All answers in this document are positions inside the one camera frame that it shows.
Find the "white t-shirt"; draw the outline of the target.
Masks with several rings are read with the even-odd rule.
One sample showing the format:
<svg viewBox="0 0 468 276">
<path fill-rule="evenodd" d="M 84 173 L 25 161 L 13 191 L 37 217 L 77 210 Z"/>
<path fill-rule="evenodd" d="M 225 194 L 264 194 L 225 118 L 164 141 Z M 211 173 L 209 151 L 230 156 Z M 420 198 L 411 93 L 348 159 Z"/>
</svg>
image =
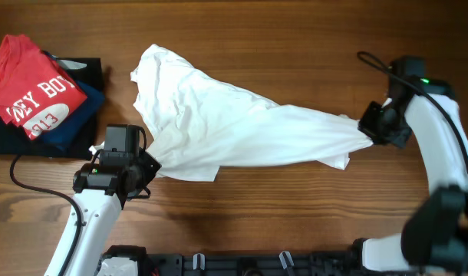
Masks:
<svg viewBox="0 0 468 276">
<path fill-rule="evenodd" d="M 161 177 L 212 182 L 223 166 L 263 167 L 318 161 L 344 169 L 371 140 L 358 122 L 293 105 L 209 77 L 185 58 L 153 44 L 130 79 L 134 107 L 153 142 L 147 152 Z"/>
</svg>

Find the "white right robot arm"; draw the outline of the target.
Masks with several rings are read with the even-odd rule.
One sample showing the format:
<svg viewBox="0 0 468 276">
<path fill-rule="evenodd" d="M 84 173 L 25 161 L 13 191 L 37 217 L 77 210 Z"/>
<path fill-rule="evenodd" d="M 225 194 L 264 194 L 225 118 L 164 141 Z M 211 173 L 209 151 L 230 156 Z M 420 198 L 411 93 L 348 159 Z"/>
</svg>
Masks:
<svg viewBox="0 0 468 276">
<path fill-rule="evenodd" d="M 399 148 L 415 136 L 429 190 L 402 232 L 354 242 L 358 265 L 372 274 L 468 273 L 468 139 L 453 88 L 426 77 L 420 57 L 390 64 L 365 51 L 357 57 L 388 77 L 386 102 L 371 102 L 358 129 L 376 145 Z"/>
</svg>

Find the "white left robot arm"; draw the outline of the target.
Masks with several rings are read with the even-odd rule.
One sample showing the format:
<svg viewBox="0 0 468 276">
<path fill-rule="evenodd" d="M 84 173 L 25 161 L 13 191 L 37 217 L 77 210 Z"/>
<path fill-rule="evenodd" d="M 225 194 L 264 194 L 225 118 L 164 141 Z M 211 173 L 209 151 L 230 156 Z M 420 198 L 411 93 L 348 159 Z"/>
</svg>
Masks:
<svg viewBox="0 0 468 276">
<path fill-rule="evenodd" d="M 73 178 L 71 211 L 46 275 L 93 275 L 126 202 L 148 199 L 161 165 L 141 126 L 110 124 L 105 141 Z"/>
</svg>

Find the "blue folded t-shirt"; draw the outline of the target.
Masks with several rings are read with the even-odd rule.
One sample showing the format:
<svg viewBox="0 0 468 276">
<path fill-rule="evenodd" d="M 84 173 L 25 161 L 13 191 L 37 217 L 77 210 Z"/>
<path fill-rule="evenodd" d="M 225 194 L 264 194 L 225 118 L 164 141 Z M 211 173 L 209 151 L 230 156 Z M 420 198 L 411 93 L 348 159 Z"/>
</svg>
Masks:
<svg viewBox="0 0 468 276">
<path fill-rule="evenodd" d="M 95 57 L 0 60 L 0 154 L 88 158 L 103 89 Z"/>
</svg>

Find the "black folded t-shirt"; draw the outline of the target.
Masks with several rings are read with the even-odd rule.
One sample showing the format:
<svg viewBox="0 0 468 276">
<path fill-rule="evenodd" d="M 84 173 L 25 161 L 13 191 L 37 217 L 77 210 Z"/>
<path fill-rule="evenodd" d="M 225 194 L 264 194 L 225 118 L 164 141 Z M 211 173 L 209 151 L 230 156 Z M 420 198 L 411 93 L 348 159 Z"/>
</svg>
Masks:
<svg viewBox="0 0 468 276">
<path fill-rule="evenodd" d="M 0 154 L 91 159 L 97 112 L 104 103 L 104 76 L 98 57 L 57 58 L 80 89 L 87 95 L 83 104 L 55 130 L 32 142 L 22 128 L 6 124 L 0 117 Z"/>
</svg>

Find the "red printed t-shirt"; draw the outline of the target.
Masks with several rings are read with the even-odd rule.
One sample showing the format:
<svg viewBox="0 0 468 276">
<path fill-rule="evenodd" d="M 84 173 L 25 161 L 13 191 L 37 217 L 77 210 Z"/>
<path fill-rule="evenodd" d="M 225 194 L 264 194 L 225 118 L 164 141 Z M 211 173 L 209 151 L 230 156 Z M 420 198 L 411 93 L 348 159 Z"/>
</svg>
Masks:
<svg viewBox="0 0 468 276">
<path fill-rule="evenodd" d="M 55 129 L 87 96 L 27 36 L 7 34 L 0 45 L 0 117 L 30 140 Z"/>
</svg>

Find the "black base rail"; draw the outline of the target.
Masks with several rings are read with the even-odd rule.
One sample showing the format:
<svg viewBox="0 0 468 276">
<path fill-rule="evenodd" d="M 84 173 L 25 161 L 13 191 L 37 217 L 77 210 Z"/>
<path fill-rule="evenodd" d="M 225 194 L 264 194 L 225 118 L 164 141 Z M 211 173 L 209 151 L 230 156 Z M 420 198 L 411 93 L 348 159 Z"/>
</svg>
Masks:
<svg viewBox="0 0 468 276">
<path fill-rule="evenodd" d="M 243 276 L 243 275 L 366 275 L 350 251 L 315 251 L 294 255 L 149 254 L 144 247 L 114 245 L 97 265 L 96 275 Z"/>
</svg>

